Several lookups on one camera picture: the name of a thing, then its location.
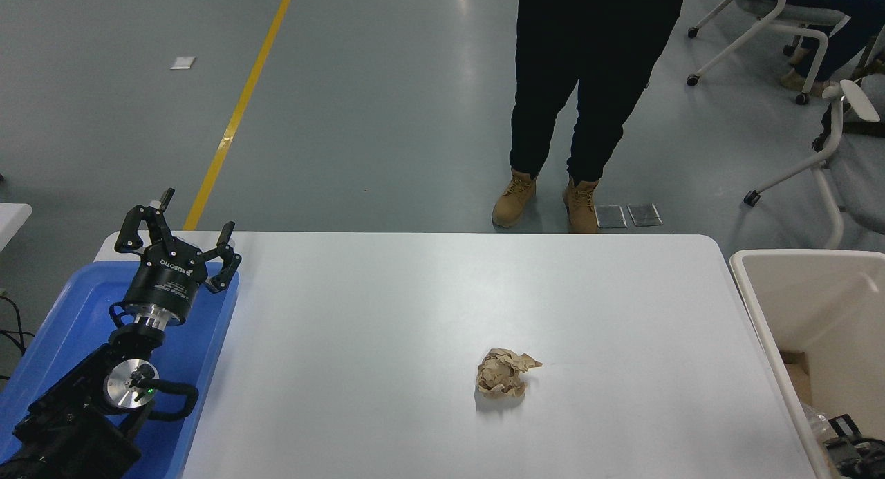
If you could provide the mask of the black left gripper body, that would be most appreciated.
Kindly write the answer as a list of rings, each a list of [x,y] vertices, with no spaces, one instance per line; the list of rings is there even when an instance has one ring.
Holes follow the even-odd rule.
[[[145,248],[124,296],[124,314],[136,317],[159,311],[175,326],[187,321],[207,267],[198,260],[202,250],[196,246],[174,238],[173,247],[168,250],[158,241]]]

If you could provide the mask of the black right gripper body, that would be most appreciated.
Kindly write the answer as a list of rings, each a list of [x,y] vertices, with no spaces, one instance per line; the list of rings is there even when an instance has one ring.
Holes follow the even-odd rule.
[[[884,442],[879,439],[830,439],[824,444],[840,476],[884,478]]]

